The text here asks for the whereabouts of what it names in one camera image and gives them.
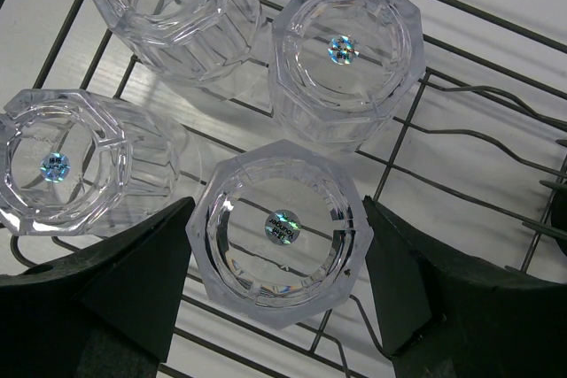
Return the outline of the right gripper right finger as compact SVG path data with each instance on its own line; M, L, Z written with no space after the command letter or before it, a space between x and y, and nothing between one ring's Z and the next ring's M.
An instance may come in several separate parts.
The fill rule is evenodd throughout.
M399 377L563 377L566 288L467 255L363 201L384 355Z

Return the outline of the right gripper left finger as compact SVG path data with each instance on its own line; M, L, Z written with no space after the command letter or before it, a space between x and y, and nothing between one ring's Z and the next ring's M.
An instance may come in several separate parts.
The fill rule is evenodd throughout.
M2 376L155 376L181 303L194 207L182 198L85 249L3 275Z

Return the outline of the clear glass front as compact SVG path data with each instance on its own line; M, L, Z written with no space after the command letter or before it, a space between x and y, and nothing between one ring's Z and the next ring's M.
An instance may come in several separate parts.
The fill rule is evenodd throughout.
M290 0L271 30L273 118L330 151L375 136L425 72L421 13L409 0Z

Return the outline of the tall clear glass back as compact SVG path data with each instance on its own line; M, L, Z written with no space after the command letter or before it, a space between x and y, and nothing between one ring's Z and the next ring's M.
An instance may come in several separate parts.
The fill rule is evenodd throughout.
M93 0L108 28L171 89L228 100L259 79L260 0Z

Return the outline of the brown ceramic mug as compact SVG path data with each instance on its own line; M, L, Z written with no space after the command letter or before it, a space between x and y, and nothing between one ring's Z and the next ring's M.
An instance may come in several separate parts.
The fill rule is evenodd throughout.
M567 232L567 195L565 189L558 190L550 207L550 223L554 228Z

